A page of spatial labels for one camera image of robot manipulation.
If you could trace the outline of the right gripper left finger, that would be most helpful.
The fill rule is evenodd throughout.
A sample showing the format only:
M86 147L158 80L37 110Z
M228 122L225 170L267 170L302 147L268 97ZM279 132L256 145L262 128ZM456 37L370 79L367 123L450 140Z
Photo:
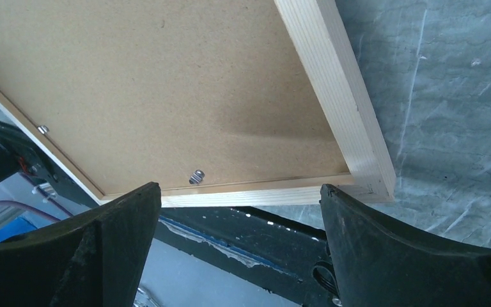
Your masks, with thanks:
M0 306L132 306L161 206L149 182L0 242Z

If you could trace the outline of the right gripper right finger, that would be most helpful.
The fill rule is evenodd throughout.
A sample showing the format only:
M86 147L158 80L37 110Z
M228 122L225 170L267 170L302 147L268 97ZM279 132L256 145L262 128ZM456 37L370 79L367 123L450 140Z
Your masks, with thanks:
M342 306L491 306L491 249L450 240L325 184L331 256L320 284Z

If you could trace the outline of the brown backing board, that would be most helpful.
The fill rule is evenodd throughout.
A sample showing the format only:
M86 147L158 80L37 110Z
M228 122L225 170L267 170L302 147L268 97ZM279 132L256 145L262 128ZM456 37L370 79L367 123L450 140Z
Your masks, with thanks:
M106 195L348 171L273 1L0 1L0 91Z

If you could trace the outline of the wooden picture frame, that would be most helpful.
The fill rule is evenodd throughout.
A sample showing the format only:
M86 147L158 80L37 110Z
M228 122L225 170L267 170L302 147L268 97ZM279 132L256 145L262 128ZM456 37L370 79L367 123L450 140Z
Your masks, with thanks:
M314 178L215 185L202 181L176 189L160 186L164 207L314 204L320 199L323 184L336 185L365 203L393 200L393 164L336 3L273 2L348 171ZM0 109L97 203L107 203L129 192L104 194L1 91Z

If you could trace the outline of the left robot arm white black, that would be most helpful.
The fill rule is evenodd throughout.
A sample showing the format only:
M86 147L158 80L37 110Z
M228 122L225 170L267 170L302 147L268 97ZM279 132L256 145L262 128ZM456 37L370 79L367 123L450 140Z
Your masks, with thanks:
M59 180L46 153L19 128L0 121L0 183L16 173L48 183Z

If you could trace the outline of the metal turn clip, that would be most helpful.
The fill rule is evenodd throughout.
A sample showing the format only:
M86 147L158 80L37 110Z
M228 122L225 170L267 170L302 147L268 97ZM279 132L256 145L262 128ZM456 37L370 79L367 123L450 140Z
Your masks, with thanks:
M49 128L46 126L46 125L39 125L37 126L37 130L41 133L41 134L48 134L49 133Z
M200 183L202 183L204 177L205 177L205 173L200 169L197 169L189 177L189 183L190 185L199 185Z

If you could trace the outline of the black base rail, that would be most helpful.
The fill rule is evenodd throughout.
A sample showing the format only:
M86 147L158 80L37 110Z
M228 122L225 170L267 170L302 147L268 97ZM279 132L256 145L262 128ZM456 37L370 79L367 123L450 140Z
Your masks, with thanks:
M138 245L137 232L186 252L228 273L273 291L301 306L332 306L313 266L329 260L325 232L253 207L163 208L159 217L142 215L158 228L115 228L104 237L118 251Z

